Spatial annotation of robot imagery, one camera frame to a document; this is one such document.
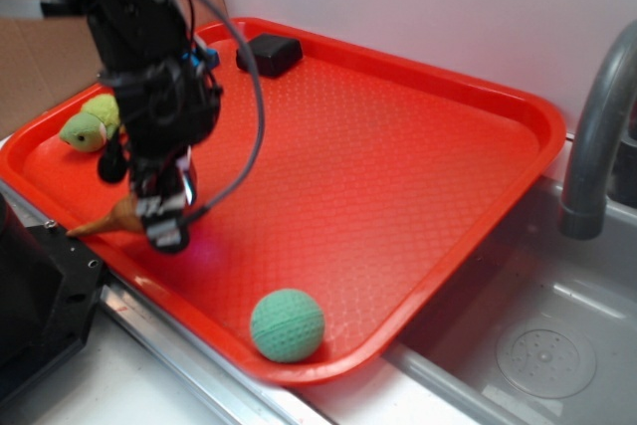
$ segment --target stuffed toy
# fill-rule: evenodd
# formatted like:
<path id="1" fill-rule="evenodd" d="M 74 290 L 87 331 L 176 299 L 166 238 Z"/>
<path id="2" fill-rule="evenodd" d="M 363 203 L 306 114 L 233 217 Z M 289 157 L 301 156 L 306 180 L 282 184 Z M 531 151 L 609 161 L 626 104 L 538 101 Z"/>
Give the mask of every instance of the stuffed toy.
<path id="1" fill-rule="evenodd" d="M 119 110 L 113 95 L 101 94 L 82 105 L 60 130 L 60 139 L 77 151 L 101 149 L 119 128 Z"/>

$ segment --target plastic tray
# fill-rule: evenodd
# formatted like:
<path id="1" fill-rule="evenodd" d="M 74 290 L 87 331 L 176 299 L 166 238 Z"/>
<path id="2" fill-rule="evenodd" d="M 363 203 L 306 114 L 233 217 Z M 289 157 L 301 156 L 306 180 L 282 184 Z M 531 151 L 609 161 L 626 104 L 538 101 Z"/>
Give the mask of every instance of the plastic tray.
<path id="1" fill-rule="evenodd" d="M 266 139 L 250 177 L 193 225 L 177 256 L 128 233 L 87 243 L 245 371 L 285 385 L 326 381 L 377 356 L 454 273 L 559 152 L 563 121 L 549 103 L 502 86 L 261 20 L 236 23 L 248 38 L 298 38 L 305 54 L 263 79 Z M 220 54 L 225 91 L 217 128 L 194 150 L 205 200 L 243 167 L 255 112 L 226 30 L 199 33 Z M 96 154 L 57 138 L 100 91 L 57 106 L 0 151 L 2 178 L 68 228 L 126 194 L 126 184 L 100 183 Z M 325 313 L 324 342 L 304 362 L 269 361 L 250 340 L 254 306 L 281 288 L 306 291 Z"/>

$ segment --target green ball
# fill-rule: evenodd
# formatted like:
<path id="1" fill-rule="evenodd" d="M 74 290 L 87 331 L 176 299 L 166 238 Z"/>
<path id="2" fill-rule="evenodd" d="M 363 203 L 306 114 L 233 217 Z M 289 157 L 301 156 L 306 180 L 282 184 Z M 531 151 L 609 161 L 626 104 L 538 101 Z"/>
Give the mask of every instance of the green ball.
<path id="1" fill-rule="evenodd" d="M 252 312 L 255 346 L 274 362 L 298 362 L 322 342 L 325 318 L 317 302 L 303 291 L 281 289 L 262 298 Z"/>

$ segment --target faucet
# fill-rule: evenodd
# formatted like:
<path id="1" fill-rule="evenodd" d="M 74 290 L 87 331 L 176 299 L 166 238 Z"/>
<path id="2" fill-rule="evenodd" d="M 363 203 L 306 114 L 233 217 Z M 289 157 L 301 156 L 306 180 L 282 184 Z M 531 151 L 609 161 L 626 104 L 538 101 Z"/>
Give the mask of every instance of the faucet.
<path id="1" fill-rule="evenodd" d="M 617 37 L 579 120 L 559 202 L 559 229 L 601 233 L 606 197 L 637 207 L 637 21 Z"/>

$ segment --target cardboard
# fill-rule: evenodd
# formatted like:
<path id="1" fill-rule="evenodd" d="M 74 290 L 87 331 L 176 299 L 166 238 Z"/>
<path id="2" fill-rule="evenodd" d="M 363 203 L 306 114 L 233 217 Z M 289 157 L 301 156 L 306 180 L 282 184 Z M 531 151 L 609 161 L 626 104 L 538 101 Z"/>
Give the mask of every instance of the cardboard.
<path id="1" fill-rule="evenodd" d="M 213 20 L 195 11 L 197 25 Z M 85 18 L 0 18 L 0 138 L 93 84 L 100 68 Z"/>

